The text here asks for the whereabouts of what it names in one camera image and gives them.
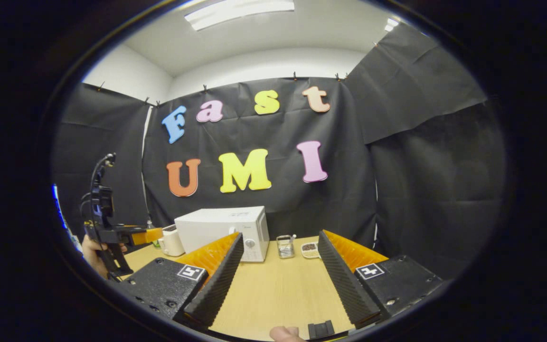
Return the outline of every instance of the small tray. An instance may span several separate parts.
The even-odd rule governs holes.
[[[317,258],[320,257],[320,252],[318,251],[317,242],[308,242],[301,245],[301,254],[305,258]]]

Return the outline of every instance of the microwave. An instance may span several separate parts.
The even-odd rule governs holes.
[[[241,232],[242,262],[263,262],[269,246],[265,207],[200,209],[174,220],[180,243],[191,253],[219,238]]]

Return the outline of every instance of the pink letter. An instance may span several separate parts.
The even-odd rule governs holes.
[[[205,123],[206,121],[216,123],[223,118],[223,114],[221,114],[223,103],[219,100],[204,102],[200,108],[202,108],[202,110],[196,115],[196,119],[200,121],[200,123]]]
[[[328,174],[322,171],[320,156],[318,156],[319,141],[305,141],[297,145],[297,149],[303,154],[303,162],[305,164],[305,175],[303,181],[319,182],[328,178]]]

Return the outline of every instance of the wooden table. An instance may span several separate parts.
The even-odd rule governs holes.
[[[304,258],[301,245],[318,237],[297,238],[295,257],[278,257],[275,241],[269,243],[264,262],[241,262],[211,330],[252,340],[271,341],[277,325],[297,326],[308,339],[308,324],[332,321],[335,333],[354,329],[320,258]],[[126,255],[128,265],[139,270],[157,257],[175,260],[153,245]]]

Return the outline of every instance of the ceiling light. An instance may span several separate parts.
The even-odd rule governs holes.
[[[293,0],[224,0],[189,13],[185,19],[199,31],[247,15],[294,10]]]

